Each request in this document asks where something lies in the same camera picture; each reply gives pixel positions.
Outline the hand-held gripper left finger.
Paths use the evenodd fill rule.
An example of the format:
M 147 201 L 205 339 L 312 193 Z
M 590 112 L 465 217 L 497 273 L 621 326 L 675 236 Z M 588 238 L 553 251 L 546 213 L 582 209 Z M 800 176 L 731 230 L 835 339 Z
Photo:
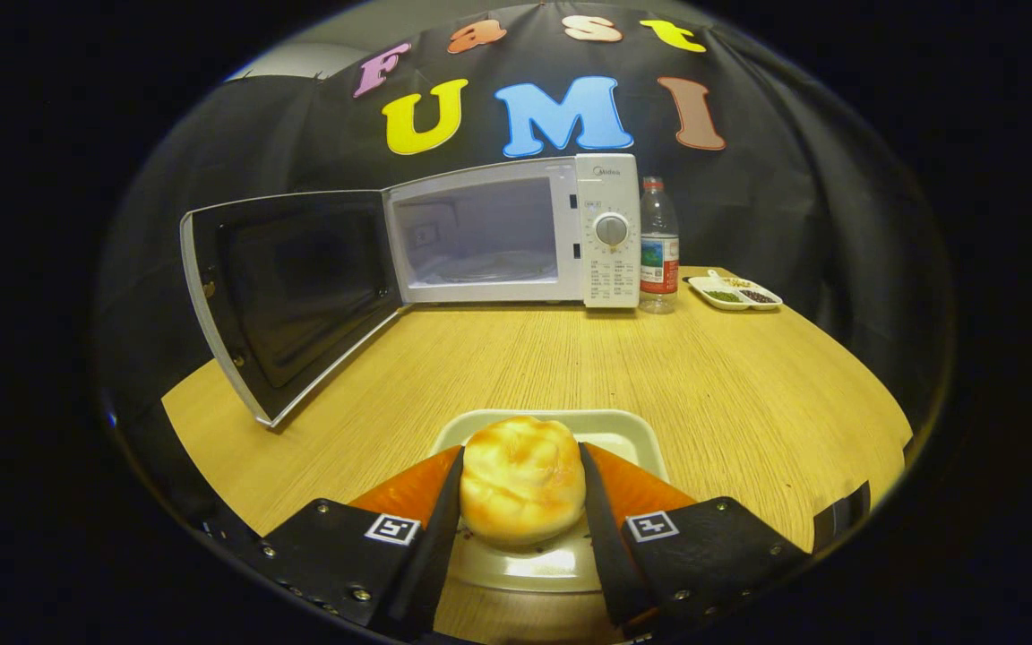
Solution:
M 458 535 L 461 446 L 347 503 L 311 501 L 261 539 L 261 571 L 357 627 L 413 641 L 434 628 Z

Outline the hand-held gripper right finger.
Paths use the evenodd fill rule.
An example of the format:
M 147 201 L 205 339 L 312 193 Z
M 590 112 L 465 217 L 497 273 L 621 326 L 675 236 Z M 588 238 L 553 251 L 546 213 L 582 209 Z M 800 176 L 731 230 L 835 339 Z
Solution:
M 712 624 L 810 562 L 729 495 L 697 502 L 591 443 L 579 457 L 607 616 L 631 640 Z

